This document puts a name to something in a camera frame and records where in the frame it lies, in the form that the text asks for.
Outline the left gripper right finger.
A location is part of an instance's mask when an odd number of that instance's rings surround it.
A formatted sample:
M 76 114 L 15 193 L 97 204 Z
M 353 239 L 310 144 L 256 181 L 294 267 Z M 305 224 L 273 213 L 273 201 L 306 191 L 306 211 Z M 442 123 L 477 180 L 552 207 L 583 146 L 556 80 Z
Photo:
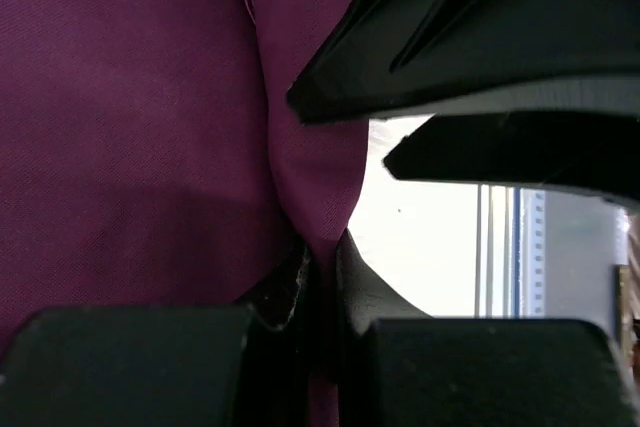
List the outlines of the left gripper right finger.
M 615 343 L 576 319 L 433 318 L 344 235 L 336 261 L 344 426 L 635 426 Z

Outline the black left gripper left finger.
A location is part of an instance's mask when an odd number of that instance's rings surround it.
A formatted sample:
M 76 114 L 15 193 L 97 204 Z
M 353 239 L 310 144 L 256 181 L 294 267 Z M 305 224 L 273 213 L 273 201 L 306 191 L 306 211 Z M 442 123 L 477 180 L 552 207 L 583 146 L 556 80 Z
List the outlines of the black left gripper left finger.
M 314 264 L 296 246 L 239 300 L 33 315 L 1 361 L 5 426 L 302 426 Z

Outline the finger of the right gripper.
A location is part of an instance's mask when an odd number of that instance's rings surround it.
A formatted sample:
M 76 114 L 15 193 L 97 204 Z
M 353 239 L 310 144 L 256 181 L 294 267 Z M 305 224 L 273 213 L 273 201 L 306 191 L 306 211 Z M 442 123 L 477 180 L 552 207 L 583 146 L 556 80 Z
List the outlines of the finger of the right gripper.
M 639 122 L 574 112 L 434 116 L 385 157 L 398 180 L 483 183 L 639 207 Z
M 290 87 L 322 123 L 639 113 L 639 0 L 352 0 Z

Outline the purple cloth napkin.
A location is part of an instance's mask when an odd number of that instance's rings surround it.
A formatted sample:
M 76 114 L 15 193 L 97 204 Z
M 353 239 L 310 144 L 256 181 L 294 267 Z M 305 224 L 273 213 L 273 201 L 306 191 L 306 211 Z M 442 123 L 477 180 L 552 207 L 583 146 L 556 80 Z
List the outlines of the purple cloth napkin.
M 287 92 L 352 0 L 1 0 L 1 358 L 35 314 L 239 300 L 314 264 L 306 422 L 339 422 L 335 263 L 368 125 Z

